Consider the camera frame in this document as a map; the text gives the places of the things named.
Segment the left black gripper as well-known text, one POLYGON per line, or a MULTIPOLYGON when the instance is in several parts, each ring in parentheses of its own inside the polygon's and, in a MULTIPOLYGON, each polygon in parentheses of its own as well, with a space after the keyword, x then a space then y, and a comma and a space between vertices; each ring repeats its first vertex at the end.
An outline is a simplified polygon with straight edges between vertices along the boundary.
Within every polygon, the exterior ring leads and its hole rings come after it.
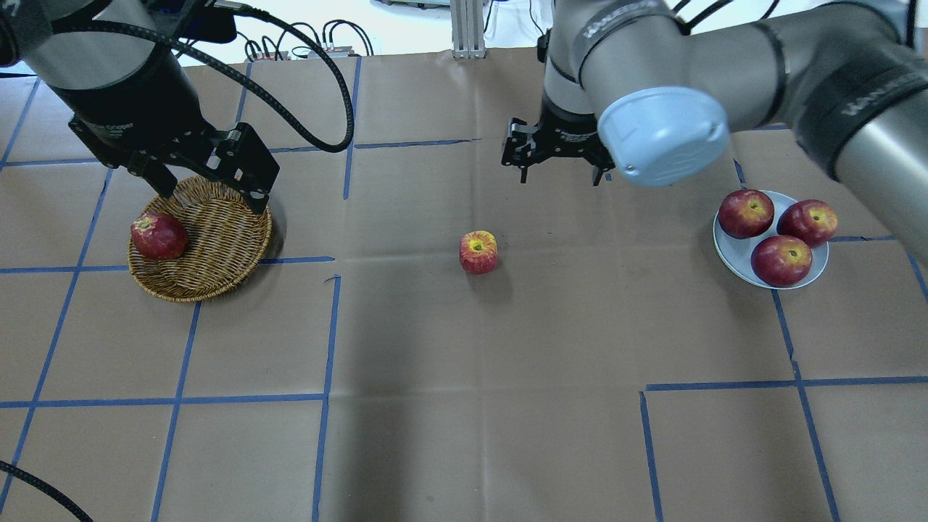
POLYGON ((93 89, 53 87, 69 128, 103 165, 123 167, 159 197, 175 194, 179 166, 239 192, 264 214, 279 165, 252 125, 216 128, 173 55, 152 55, 125 79, 93 89))

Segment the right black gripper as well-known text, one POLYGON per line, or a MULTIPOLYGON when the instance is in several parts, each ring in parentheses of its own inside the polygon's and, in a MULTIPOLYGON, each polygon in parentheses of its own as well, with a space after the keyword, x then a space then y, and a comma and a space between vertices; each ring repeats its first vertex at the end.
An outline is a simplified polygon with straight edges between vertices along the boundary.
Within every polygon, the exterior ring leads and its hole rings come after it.
POLYGON ((513 117, 502 143, 501 165, 516 167, 520 183, 526 183, 529 168, 551 158, 580 158, 593 166, 592 185, 599 187, 604 175, 616 168, 612 154, 600 140, 593 113, 580 115, 542 99, 537 123, 513 117))

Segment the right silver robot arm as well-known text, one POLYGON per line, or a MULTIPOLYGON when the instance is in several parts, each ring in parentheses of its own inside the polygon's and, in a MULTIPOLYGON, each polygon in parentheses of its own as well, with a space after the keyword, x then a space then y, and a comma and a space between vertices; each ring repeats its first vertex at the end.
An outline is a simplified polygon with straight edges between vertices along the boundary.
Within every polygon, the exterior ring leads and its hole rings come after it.
POLYGON ((693 34, 663 1, 560 1, 536 125, 502 165, 551 157, 642 187, 698 174, 732 133, 784 123, 810 160, 926 261, 926 60, 898 1, 832 1, 693 34))

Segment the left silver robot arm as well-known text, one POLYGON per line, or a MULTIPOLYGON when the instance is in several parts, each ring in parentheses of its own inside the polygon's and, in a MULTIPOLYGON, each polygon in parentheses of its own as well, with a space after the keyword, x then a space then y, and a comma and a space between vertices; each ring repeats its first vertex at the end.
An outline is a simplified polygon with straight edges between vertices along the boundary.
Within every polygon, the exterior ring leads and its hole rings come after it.
POLYGON ((221 130, 141 1, 4 1, 2 65, 25 62, 73 111, 70 129, 103 165, 123 167, 160 197, 172 166, 222 183, 255 214, 278 163, 249 123, 221 130))

